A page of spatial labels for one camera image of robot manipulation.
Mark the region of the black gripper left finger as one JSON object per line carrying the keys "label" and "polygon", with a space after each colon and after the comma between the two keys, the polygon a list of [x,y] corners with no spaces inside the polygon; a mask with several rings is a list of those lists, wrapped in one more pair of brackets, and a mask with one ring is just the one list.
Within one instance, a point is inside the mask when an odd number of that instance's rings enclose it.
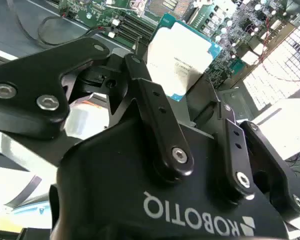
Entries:
{"label": "black gripper left finger", "polygon": [[[109,127],[67,136],[72,104],[108,97]],[[120,57],[93,38],[0,65],[0,154],[54,182],[66,159],[98,165],[145,163],[167,182],[194,171],[194,157],[162,87],[135,54]]]}

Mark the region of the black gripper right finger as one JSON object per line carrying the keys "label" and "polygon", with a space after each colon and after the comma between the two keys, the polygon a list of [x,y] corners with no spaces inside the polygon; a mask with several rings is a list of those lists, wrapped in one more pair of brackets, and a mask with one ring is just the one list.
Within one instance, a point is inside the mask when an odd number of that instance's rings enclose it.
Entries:
{"label": "black gripper right finger", "polygon": [[254,199],[259,187],[253,173],[264,172],[269,181],[269,202],[284,220],[300,220],[300,182],[262,131],[251,121],[236,124],[231,107],[223,103],[211,81],[205,84],[213,115],[213,130],[222,163],[221,190],[232,202]]}

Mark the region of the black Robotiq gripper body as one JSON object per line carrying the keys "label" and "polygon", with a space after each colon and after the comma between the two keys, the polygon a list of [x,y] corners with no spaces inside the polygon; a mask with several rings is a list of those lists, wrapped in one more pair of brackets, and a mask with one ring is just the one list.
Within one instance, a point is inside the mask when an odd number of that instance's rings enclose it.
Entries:
{"label": "black Robotiq gripper body", "polygon": [[215,142],[183,126],[194,171],[168,183],[155,172],[141,123],[128,120],[80,144],[57,171],[52,240],[286,239],[279,213],[259,191],[231,202],[221,192]]}

